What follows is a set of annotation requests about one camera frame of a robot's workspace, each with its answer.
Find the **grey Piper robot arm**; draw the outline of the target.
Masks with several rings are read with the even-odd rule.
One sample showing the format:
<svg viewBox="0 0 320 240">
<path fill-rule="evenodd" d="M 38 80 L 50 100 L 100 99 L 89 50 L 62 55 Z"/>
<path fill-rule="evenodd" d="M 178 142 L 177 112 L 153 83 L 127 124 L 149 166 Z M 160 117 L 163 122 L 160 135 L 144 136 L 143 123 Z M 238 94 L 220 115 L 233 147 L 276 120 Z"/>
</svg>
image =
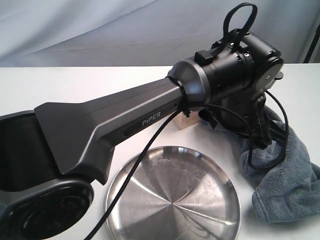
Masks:
<svg viewBox="0 0 320 240">
<path fill-rule="evenodd" d="M 115 146 L 172 112 L 213 104 L 240 136 L 267 146 L 284 138 L 263 112 L 281 79 L 280 52 L 231 31 L 177 62 L 164 79 L 82 103 L 47 102 L 0 118 L 0 237 L 43 240 L 77 223 L 108 180 Z"/>
</svg>

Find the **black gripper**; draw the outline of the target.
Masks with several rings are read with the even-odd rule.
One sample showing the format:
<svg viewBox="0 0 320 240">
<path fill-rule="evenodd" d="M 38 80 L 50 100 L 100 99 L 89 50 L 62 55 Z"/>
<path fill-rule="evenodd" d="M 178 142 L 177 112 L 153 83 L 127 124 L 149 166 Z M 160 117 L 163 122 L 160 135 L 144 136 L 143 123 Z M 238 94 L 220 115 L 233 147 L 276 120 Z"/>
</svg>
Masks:
<svg viewBox="0 0 320 240">
<path fill-rule="evenodd" d="M 213 129 L 221 125 L 228 131 L 235 133 L 241 138 L 247 139 L 249 131 L 246 124 L 252 130 L 254 146 L 266 148 L 273 142 L 284 147 L 288 141 L 286 129 L 279 127 L 276 122 L 281 119 L 273 115 L 266 106 L 266 95 L 263 93 L 257 99 L 251 100 L 243 93 L 228 96 L 217 103 L 233 113 L 217 108 L 204 108 L 199 111 L 199 117 L 208 122 Z"/>
</svg>

